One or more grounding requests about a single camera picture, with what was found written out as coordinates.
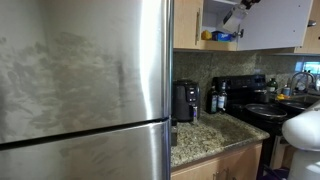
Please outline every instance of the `blue item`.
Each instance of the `blue item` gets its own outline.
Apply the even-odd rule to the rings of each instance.
[[[232,38],[232,34],[223,33],[221,31],[212,32],[212,40],[214,41],[230,42],[231,38]]]
[[[285,87],[282,89],[282,94],[290,96],[290,88]]]

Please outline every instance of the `refrigerator door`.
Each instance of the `refrigerator door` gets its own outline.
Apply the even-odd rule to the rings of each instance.
[[[169,179],[169,122],[0,151],[0,179]]]
[[[170,8],[0,1],[0,144],[168,118]]]

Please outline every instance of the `stand mixer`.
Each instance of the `stand mixer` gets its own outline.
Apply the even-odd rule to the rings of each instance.
[[[288,180],[320,179],[320,100],[282,126],[295,152]]]

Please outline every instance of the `lower cabinet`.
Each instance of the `lower cabinet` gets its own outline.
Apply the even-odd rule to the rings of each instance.
[[[172,180],[254,180],[262,144],[251,144],[173,169]]]

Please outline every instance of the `wall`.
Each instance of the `wall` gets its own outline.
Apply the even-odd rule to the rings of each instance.
[[[302,56],[261,55],[258,51],[245,52],[174,52],[173,79],[188,78],[197,81],[201,91],[201,106],[205,106],[206,92],[215,76],[266,74],[275,77],[283,87],[295,72]]]

